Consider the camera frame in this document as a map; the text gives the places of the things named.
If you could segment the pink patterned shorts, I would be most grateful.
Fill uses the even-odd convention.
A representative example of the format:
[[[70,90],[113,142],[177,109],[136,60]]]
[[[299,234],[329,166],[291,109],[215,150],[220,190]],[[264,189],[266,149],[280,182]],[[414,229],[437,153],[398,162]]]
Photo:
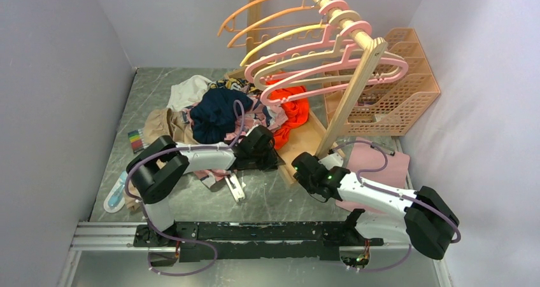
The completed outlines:
[[[281,106],[265,106],[254,97],[251,97],[250,99],[253,100],[253,105],[249,111],[245,111],[245,119],[241,119],[241,112],[235,113],[238,118],[236,121],[235,131],[228,133],[225,139],[221,142],[230,143],[238,134],[245,136],[247,132],[256,125],[265,126],[271,132],[274,132],[287,121],[287,116]],[[191,128],[192,120],[189,112],[197,104],[199,104],[199,102],[180,110],[187,112]]]

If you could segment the navy blue shorts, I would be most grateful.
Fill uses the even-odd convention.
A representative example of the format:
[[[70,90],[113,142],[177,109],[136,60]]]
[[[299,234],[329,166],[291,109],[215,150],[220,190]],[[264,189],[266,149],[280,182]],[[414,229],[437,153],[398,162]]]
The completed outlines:
[[[189,112],[193,138],[202,144],[223,141],[228,133],[235,131],[238,119],[235,113],[249,111],[252,105],[253,100],[237,90],[209,89]]]

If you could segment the wooden clothes rack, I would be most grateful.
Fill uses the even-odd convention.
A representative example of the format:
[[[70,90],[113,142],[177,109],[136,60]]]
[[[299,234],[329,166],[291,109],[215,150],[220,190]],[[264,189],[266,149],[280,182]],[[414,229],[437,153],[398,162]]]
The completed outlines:
[[[320,7],[330,0],[313,0],[315,2],[315,8]],[[247,24],[253,24],[260,20],[260,6],[251,7],[246,10],[248,14]],[[254,48],[254,41],[259,37],[259,31],[252,31],[245,34],[247,37],[245,47],[247,50]],[[362,31],[354,31],[350,36],[361,48],[365,48],[368,42],[371,42],[374,48],[379,48],[384,45],[382,38],[372,38]],[[293,129],[290,133],[288,143],[278,150],[279,156],[285,161],[285,165],[280,166],[278,171],[280,176],[285,181],[286,185],[292,186],[295,184],[293,177],[295,171],[291,165],[293,159],[302,151],[313,151],[318,156],[324,154],[323,148],[335,148],[337,144],[335,139],[340,136],[340,131],[347,120],[346,114],[351,113],[353,107],[356,104],[358,97],[360,97],[360,89],[367,85],[367,65],[363,62],[359,62],[353,74],[346,76],[334,76],[334,77],[321,77],[312,80],[313,84],[326,83],[333,81],[346,81],[344,89],[340,90],[336,86],[323,87],[319,90],[311,90],[306,92],[305,98],[331,94],[337,95],[336,98],[336,112],[332,119],[329,121],[327,127],[323,127],[320,120],[314,114],[309,112],[308,121],[300,127]]]

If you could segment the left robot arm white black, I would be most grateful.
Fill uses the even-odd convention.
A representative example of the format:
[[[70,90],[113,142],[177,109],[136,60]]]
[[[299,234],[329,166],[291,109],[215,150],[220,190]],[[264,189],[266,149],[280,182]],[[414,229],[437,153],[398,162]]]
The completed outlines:
[[[176,238],[169,195],[183,175],[206,170],[273,171],[281,165],[284,161],[274,148],[273,133],[256,126],[229,144],[183,144],[160,136],[128,164],[126,172],[152,224],[151,238],[168,246]]]

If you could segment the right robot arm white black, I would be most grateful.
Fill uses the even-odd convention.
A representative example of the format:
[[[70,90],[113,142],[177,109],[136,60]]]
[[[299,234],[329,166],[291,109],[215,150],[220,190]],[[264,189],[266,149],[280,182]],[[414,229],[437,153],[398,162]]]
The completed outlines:
[[[292,167],[294,178],[308,193],[376,211],[374,218],[344,227],[349,244],[358,245],[366,238],[408,243],[424,256],[440,260],[450,244],[461,240],[457,216],[435,189],[387,186],[342,167],[342,163],[337,153],[320,160],[304,152],[292,161]]]

